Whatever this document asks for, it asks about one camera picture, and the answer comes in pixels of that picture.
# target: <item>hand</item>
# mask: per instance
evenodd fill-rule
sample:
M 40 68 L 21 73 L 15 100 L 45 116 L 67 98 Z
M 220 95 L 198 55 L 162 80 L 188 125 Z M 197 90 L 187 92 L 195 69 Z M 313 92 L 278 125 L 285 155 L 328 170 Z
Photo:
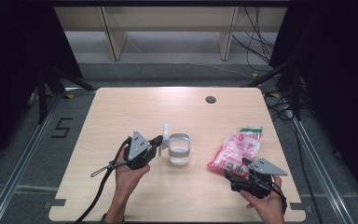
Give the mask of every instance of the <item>hand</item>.
M 280 188 L 282 186 L 281 178 L 278 175 L 273 175 L 272 177 L 275 185 Z M 246 208 L 254 207 L 264 223 L 284 223 L 281 196 L 275 191 L 271 191 L 269 196 L 263 199 L 258 199 L 245 190 L 241 190 L 240 195 L 249 202 Z
M 118 157 L 119 160 L 124 158 L 124 149 Z M 127 165 L 121 165 L 116 168 L 116 190 L 112 200 L 112 204 L 104 218 L 108 223 L 121 223 L 124 219 L 127 201 L 135 190 L 142 176 L 149 172 L 150 166 L 146 166 L 132 170 Z

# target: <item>cable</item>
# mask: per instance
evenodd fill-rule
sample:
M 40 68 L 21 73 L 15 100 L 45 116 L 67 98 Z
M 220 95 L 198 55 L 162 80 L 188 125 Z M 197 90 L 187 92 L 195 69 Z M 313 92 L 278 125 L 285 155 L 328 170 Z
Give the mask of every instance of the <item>cable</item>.
M 251 37 L 251 40 L 249 41 L 249 44 L 248 46 L 245 46 L 244 44 L 242 44 L 238 39 L 237 37 L 233 36 L 235 40 L 238 41 L 238 43 L 240 43 L 240 45 L 244 48 L 246 48 L 246 62 L 249 64 L 249 66 L 251 66 L 251 64 L 249 63 L 249 51 L 251 51 L 252 53 L 254 53 L 256 56 L 258 56 L 259 58 L 261 58 L 264 62 L 268 63 L 269 62 L 269 58 L 271 57 L 271 54 L 269 52 L 269 49 L 267 49 L 267 47 L 270 47 L 270 48 L 273 48 L 273 45 L 271 43 L 269 43 L 261 34 L 260 34 L 260 25 L 259 25 L 259 22 L 258 22 L 258 18 L 259 18 L 259 10 L 260 8 L 259 7 L 256 7 L 256 17 L 255 17 L 255 23 L 254 21 L 252 20 L 252 18 L 250 17 L 249 15 L 249 12 L 247 10 L 247 8 L 245 7 L 245 12 L 246 12 L 246 15 L 250 21 L 250 23 L 252 24 L 252 27 L 253 27 L 253 33 L 252 35 L 249 35 L 248 33 L 246 33 L 248 36 Z M 257 52 L 256 50 L 254 49 L 251 49 L 251 45 L 252 45 L 252 41 L 255 40 L 255 41 L 258 41 L 260 42 L 260 46 L 261 46 L 261 49 L 263 50 L 263 53 L 264 55 L 262 55 L 261 53 Z M 251 66 L 255 71 L 261 71 L 261 72 L 270 72 L 270 71 L 267 71 L 267 70 L 262 70 L 262 69 L 257 69 L 257 68 L 254 68 L 253 66 Z
M 143 51 L 141 51 L 138 47 L 136 47 L 130 40 L 128 40 L 128 41 L 132 44 L 132 46 L 133 46 L 136 50 L 138 50 L 138 51 L 139 51 L 140 53 L 142 53 L 142 54 L 145 54 L 145 53 L 144 53 Z M 149 62 L 151 62 L 151 63 L 175 64 L 175 63 L 164 62 L 164 61 L 155 62 L 155 61 L 151 61 L 151 60 L 149 60 L 149 59 L 147 59 L 147 60 L 148 60 Z M 246 75 L 246 74 L 241 73 L 241 72 L 239 72 L 239 71 L 227 70 L 227 69 L 219 68 L 219 67 L 217 67 L 217 66 L 215 66 L 215 65 L 211 65 L 211 64 L 205 64 L 205 63 L 187 63 L 187 64 L 192 64 L 192 65 L 196 65 L 196 66 L 212 67 L 212 68 L 217 69 L 217 70 L 220 70 L 220 71 L 229 72 L 229 73 L 236 73 L 236 74 L 240 74 L 240 75 L 242 75 L 242 76 L 244 76 L 244 77 L 248 77 L 248 78 L 250 78 L 250 79 L 254 79 L 252 76 Z
M 107 178 L 112 174 L 112 172 L 117 168 L 116 167 L 116 162 L 118 160 L 118 157 L 120 156 L 121 150 L 124 148 L 124 146 L 126 146 L 129 142 L 131 141 L 131 137 L 128 137 L 120 146 L 120 148 L 118 149 L 118 152 L 115 156 L 115 158 L 109 162 L 109 166 L 107 167 L 106 173 L 103 176 L 103 180 L 101 181 L 100 187 L 98 188 L 98 192 L 97 195 L 95 195 L 94 200 L 92 201 L 92 203 L 89 205 L 89 208 L 83 213 L 83 215 L 81 215 L 74 224 L 79 224 L 81 223 L 81 221 L 83 221 L 83 219 L 89 214 L 89 212 L 92 210 L 92 208 L 94 208 L 95 204 L 98 202 L 98 200 L 101 197 L 101 194 L 103 192 L 103 187 L 106 183 Z
M 315 210 L 316 210 L 316 214 L 318 216 L 318 220 L 319 220 L 319 223 L 320 224 L 323 224 L 323 221 L 322 221 L 322 217 L 321 217 L 321 213 L 319 211 L 319 206 L 318 204 L 316 203 L 316 199 L 315 199 L 315 196 L 313 194 L 313 191 L 312 191 L 312 188 L 310 186 L 310 181 L 309 181 L 309 178 L 308 178 L 308 175 L 307 175 L 307 172 L 305 170 L 305 166 L 304 166 L 304 160 L 303 160 L 303 155 L 302 155 L 302 148 L 301 148 L 301 141 L 300 141 L 300 133 L 296 127 L 296 125 L 294 124 L 293 122 L 293 115 L 288 117 L 286 114 L 283 114 L 283 111 L 287 111 L 287 110 L 291 110 L 290 109 L 290 106 L 286 106 L 284 110 L 279 110 L 278 109 L 278 105 L 284 105 L 284 104 L 287 104 L 289 105 L 288 103 L 284 102 L 283 101 L 283 98 L 280 99 L 278 101 L 278 103 L 276 105 L 268 105 L 268 109 L 273 109 L 274 111 L 277 112 L 277 114 L 279 114 L 280 116 L 283 116 L 285 117 L 285 119 L 283 120 L 289 120 L 291 122 L 291 124 L 293 125 L 293 127 L 295 128 L 295 135 L 296 135 L 296 142 L 297 142 L 297 148 L 298 148 L 298 156 L 299 156 L 299 159 L 300 159 L 300 164 L 301 164 L 301 170 L 302 170 L 302 173 L 303 173 L 303 176 L 305 178 L 305 181 L 306 181 L 306 184 L 307 184 L 307 187 L 310 191 L 310 197 L 312 199 L 312 202 L 314 204 L 314 207 L 315 207 Z

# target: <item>gray carpet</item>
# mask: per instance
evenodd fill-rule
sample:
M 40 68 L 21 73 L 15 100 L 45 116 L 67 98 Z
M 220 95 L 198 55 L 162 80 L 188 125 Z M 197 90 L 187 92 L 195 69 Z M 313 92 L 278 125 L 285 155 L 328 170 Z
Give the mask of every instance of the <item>gray carpet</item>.
M 84 80 L 95 87 L 133 87 L 133 86 L 222 86 L 238 87 L 252 81 L 253 73 L 262 76 L 247 65 L 217 65 L 216 67 L 195 64 L 81 64 Z M 257 69 L 269 70 L 268 66 Z M 277 77 L 263 83 L 263 91 L 273 91 Z M 66 87 L 76 87 L 73 83 L 63 80 Z M 76 139 L 87 116 L 92 94 L 77 94 L 72 99 L 63 97 L 56 108 L 46 132 L 34 153 L 33 158 L 21 179 L 1 223 L 52 223 L 48 219 L 48 204 L 52 202 L 61 183 L 66 164 L 69 161 Z M 280 98 L 267 97 L 268 105 L 275 105 Z M 312 115 L 309 109 L 301 110 L 303 114 Z M 328 136 L 318 123 L 317 118 L 301 116 L 302 124 L 317 149 L 324 166 L 350 209 L 354 223 L 358 223 L 358 185 L 343 161 L 333 155 L 334 147 Z M 58 122 L 70 128 L 66 137 L 52 138 L 63 135 L 64 130 L 56 130 Z M 24 113 L 13 132 L 7 147 L 0 152 L 0 189 L 6 183 L 21 153 L 31 139 L 38 121 L 38 103 L 35 101 Z M 288 120 L 275 119 L 274 125 L 279 136 L 285 157 L 296 182 L 302 203 L 307 207 L 307 218 L 303 223 L 320 223 L 317 209 L 323 223 L 339 223 L 330 202 L 326 198 L 318 177 L 312 170 L 309 160 L 303 153 L 306 177 L 301 170 L 299 149 L 295 130 Z M 315 196 L 313 203 L 310 193 Z

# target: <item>wooden table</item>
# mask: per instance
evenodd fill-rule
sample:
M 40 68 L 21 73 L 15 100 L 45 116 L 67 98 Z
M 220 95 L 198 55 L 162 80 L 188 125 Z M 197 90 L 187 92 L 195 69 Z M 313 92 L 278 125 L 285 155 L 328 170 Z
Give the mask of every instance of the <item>wooden table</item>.
M 213 96 L 214 104 L 206 97 Z M 286 221 L 303 221 L 304 210 L 292 210 L 301 203 L 263 96 L 256 88 L 101 88 L 89 109 L 71 160 L 56 195 L 64 206 L 52 206 L 54 221 L 73 221 L 92 202 L 103 174 L 90 174 L 107 165 L 121 143 L 137 130 L 146 139 L 163 133 L 187 133 L 191 139 L 190 163 L 184 167 L 169 163 L 168 149 L 150 162 L 146 174 L 130 197 L 126 220 L 144 222 L 246 222 L 258 221 L 254 209 L 231 191 L 229 181 L 211 172 L 212 161 L 224 139 L 246 125 L 263 126 L 258 156 L 288 173 L 282 190 L 289 204 Z M 85 218 L 100 220 L 111 203 L 115 175 L 106 182 L 103 195 Z

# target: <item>plastic bag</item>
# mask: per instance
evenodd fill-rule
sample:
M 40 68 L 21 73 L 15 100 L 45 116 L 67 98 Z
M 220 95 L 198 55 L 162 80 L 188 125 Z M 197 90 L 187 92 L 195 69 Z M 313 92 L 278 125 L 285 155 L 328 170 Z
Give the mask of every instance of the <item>plastic bag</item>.
M 263 127 L 247 126 L 225 139 L 208 167 L 213 170 L 228 170 L 234 175 L 246 177 L 249 168 L 242 164 L 242 158 L 255 160 L 260 149 Z

